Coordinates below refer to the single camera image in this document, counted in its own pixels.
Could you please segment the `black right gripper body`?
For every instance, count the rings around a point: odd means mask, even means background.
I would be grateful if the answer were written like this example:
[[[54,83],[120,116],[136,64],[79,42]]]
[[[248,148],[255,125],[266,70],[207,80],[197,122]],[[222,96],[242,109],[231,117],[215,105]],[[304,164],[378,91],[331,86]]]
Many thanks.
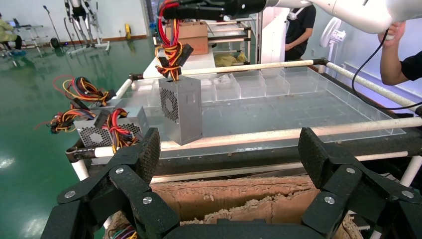
[[[266,0],[229,0],[224,5],[224,15],[230,18],[248,17],[261,12],[266,5]]]

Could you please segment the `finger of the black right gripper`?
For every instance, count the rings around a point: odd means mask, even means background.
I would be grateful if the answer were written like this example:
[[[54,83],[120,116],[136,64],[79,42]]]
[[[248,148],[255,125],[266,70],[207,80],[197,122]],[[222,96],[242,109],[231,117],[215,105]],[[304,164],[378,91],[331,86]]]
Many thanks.
[[[209,7],[223,7],[226,5],[226,0],[180,0],[181,5],[201,5]]]
[[[203,20],[222,20],[225,16],[224,11],[215,7],[186,7],[178,6],[164,10],[165,19],[203,19]]]

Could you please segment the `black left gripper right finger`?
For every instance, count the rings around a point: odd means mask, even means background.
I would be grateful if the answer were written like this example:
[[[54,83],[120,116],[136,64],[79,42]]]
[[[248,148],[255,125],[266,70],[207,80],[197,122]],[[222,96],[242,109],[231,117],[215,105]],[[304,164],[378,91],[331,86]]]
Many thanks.
[[[322,142],[309,127],[298,142],[301,163],[320,190],[302,222],[329,238],[348,211],[386,239],[422,237],[422,196],[366,168],[347,150]]]

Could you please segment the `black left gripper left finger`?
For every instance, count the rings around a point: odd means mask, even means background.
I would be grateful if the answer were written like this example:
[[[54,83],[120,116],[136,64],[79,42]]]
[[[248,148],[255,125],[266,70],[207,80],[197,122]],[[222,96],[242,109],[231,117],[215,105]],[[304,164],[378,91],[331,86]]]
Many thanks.
[[[92,239],[117,212],[144,239],[162,239],[178,215],[150,187],[160,157],[160,135],[150,128],[141,142],[121,148],[97,174],[65,189],[42,232],[44,239]]]

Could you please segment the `bare person hand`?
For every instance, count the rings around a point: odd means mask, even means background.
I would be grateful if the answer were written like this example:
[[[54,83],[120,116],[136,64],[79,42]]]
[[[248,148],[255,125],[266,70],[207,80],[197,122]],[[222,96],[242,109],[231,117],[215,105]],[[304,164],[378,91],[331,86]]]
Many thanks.
[[[390,40],[385,39],[383,45],[386,47],[399,45],[401,38],[403,37],[406,29],[406,21],[400,21],[393,23],[389,29],[387,35],[391,36]]]

